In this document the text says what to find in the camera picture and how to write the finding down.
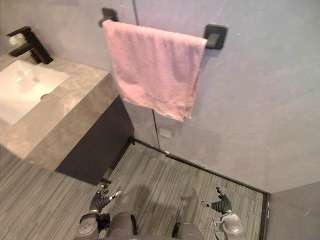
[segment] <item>pink towel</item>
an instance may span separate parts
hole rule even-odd
[[[124,100],[181,122],[190,118],[207,40],[112,20],[103,27]]]

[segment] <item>faucet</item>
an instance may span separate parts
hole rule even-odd
[[[17,34],[22,34],[26,40],[26,43],[9,52],[11,56],[18,57],[21,54],[30,51],[31,56],[38,64],[41,62],[44,64],[49,64],[53,61],[47,50],[44,48],[44,46],[42,46],[36,35],[31,31],[31,27],[23,26],[18,30],[8,33],[7,36],[13,37]]]

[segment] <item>wooden floor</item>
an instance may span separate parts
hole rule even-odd
[[[206,240],[213,240],[212,217],[219,214],[200,202],[217,201],[215,186],[219,186],[227,189],[247,240],[259,238],[261,193],[139,143],[130,145],[109,180],[110,191],[122,190],[123,194],[103,212],[134,214],[139,234],[170,236],[176,222],[191,222]],[[71,240],[96,190],[96,186],[30,165],[1,149],[0,240]]]

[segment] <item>vanity countertop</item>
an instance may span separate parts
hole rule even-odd
[[[3,55],[0,70],[17,59],[32,62],[28,54]],[[17,157],[54,170],[119,95],[109,72],[53,57],[43,67],[70,77],[19,121],[3,126],[0,144]]]

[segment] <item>white sink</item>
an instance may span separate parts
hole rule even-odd
[[[17,60],[0,72],[0,119],[15,124],[69,75]]]

